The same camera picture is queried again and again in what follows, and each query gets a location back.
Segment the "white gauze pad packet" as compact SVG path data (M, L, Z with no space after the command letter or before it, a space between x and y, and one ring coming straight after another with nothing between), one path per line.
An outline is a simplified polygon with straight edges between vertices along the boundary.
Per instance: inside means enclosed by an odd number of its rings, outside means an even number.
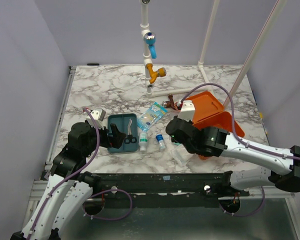
M188 161L193 157L193 154L189 153L183 145L179 145L170 151L171 156L182 167L185 166Z

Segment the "orange medicine kit box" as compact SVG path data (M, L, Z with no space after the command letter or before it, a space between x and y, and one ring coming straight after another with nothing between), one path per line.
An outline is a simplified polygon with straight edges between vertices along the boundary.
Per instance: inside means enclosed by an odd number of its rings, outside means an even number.
M223 105L208 91L185 100L191 100L194 104L195 113L191 122L202 133L199 145L201 153L197 155L205 159L233 158L235 156L233 150L238 146L234 137L236 131L230 131L230 128L235 129L238 126L233 116L224 111Z

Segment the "blue-labelled bandage roll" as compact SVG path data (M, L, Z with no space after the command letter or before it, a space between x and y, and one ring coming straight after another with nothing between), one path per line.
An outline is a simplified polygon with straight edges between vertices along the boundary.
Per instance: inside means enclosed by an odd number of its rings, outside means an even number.
M162 134L157 134L157 135L155 136L155 139L157 140L157 143L158 143L158 145L159 145L159 149L160 149L160 150L164 150L164 149L166 148L166 144L165 144L163 135L162 135Z

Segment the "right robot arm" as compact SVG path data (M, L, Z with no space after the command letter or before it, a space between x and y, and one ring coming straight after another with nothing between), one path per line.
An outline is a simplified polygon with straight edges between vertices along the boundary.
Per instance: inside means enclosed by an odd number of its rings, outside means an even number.
M239 159L258 166L252 170L231 172L230 177L220 183L220 191L226 196L247 188L264 186L275 186L290 193L300 192L298 146L275 148L249 142L218 127L198 129L191 121L176 116L167 124L165 132L190 154Z

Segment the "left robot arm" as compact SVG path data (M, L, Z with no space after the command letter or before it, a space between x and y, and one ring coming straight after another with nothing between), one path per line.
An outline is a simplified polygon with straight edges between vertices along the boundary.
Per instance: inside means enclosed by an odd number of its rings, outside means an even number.
M95 157L99 147L120 148L126 134L115 124L94 128L92 121L75 123L68 142L54 158L45 191L26 226L15 232L13 240L59 240L65 226L88 198L101 191L100 177L82 172L89 156Z

